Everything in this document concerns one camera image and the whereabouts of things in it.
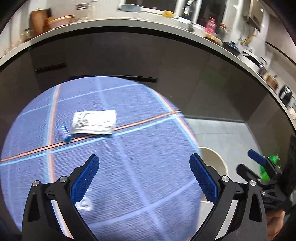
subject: glass jar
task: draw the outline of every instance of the glass jar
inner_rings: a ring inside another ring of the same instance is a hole
[[[217,24],[215,23],[215,19],[214,18],[210,18],[209,21],[207,22],[206,26],[205,26],[205,31],[208,34],[213,35],[215,30],[216,30]]]
[[[226,34],[227,34],[226,25],[221,23],[219,26],[217,38],[220,39],[221,41],[224,41]]]

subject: pink bottle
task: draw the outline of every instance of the pink bottle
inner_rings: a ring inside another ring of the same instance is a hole
[[[213,35],[215,30],[216,30],[217,24],[215,23],[214,18],[210,18],[209,21],[207,22],[207,25],[205,26],[205,31],[208,34]]]

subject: gray floor tile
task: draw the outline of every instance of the gray floor tile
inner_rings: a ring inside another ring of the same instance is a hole
[[[235,182],[246,183],[237,173],[236,167],[243,163],[255,173],[259,174],[259,164],[247,155],[249,149],[260,153],[256,141],[245,123],[187,119],[196,134],[200,147],[213,149],[225,161],[229,176]],[[233,201],[225,222],[217,236],[223,236],[233,217],[237,201]],[[199,213],[199,228],[213,207],[212,203],[201,203]]]
[[[233,133],[226,121],[186,119],[195,134]]]

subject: metal screw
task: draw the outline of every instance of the metal screw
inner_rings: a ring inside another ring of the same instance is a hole
[[[59,181],[61,183],[64,183],[65,181],[67,181],[67,177],[66,176],[62,176],[62,177],[59,178]]]
[[[227,177],[227,176],[223,176],[223,177],[222,177],[222,181],[224,181],[224,182],[229,182],[229,177]]]
[[[33,182],[34,187],[37,187],[38,185],[39,185],[39,181],[36,180],[36,181]]]
[[[255,182],[254,180],[251,180],[251,181],[250,181],[250,184],[251,184],[252,186],[256,186],[256,182]]]

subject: small blue object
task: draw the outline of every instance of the small blue object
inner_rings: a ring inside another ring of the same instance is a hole
[[[215,181],[212,179],[211,175],[208,173],[204,165],[198,160],[195,154],[192,154],[190,156],[189,166],[206,199],[210,202],[213,202],[213,204],[216,204],[219,199],[218,187]]]
[[[255,152],[252,149],[248,151],[248,157],[250,157],[251,159],[253,159],[254,161],[256,161],[261,166],[264,166],[266,164],[265,157],[264,156],[261,156],[260,154],[258,154],[257,152]]]
[[[65,141],[65,142],[69,142],[71,139],[72,139],[72,134],[70,133],[69,129],[67,126],[61,126],[59,128],[60,130],[60,133],[61,133],[61,136],[62,136],[62,139]]]
[[[71,202],[75,203],[82,201],[89,185],[91,184],[94,176],[99,169],[99,158],[96,155],[91,155],[88,159],[88,164],[82,170],[80,175],[76,178],[75,182],[71,186]]]

